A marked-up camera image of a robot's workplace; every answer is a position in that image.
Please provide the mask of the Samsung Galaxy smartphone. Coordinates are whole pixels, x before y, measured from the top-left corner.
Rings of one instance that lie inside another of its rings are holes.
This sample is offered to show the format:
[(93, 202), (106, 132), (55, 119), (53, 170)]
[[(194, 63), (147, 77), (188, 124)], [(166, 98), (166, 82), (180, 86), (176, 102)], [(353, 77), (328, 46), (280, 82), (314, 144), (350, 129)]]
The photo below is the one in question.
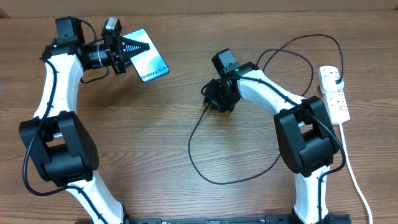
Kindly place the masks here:
[(145, 29), (135, 30), (124, 37), (149, 44), (149, 50), (131, 57), (132, 65), (143, 83), (155, 80), (170, 72), (168, 65)]

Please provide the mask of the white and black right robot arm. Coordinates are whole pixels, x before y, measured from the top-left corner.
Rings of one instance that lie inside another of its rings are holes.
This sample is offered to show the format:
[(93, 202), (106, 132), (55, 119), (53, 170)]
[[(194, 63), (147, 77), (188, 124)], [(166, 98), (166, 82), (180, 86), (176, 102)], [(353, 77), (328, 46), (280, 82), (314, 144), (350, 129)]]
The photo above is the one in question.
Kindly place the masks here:
[(273, 117), (279, 153), (295, 174), (296, 200), (285, 223), (350, 223), (349, 215), (331, 214), (326, 207), (326, 179), (338, 172), (333, 157), (343, 152), (326, 107), (319, 97), (304, 98), (274, 83), (252, 63), (239, 63), (230, 49), (212, 59), (219, 74), (201, 90), (203, 103), (224, 113), (232, 112), (240, 99), (260, 106)]

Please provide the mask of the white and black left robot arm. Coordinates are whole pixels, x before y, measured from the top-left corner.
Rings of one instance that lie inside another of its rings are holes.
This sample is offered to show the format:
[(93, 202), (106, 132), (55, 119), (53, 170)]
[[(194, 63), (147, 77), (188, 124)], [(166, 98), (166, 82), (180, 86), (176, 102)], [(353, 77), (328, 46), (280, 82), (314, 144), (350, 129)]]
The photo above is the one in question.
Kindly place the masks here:
[(76, 113), (77, 95), (85, 71), (125, 73), (131, 58), (149, 50), (149, 44), (123, 37), (115, 17), (106, 20), (92, 42), (85, 41), (82, 19), (62, 17), (55, 24), (57, 37), (41, 56), (46, 78), (40, 105), (19, 126), (27, 149), (22, 166), (32, 162), (44, 181), (56, 185), (56, 192), (70, 192), (92, 223), (132, 223), (99, 174), (97, 147)]

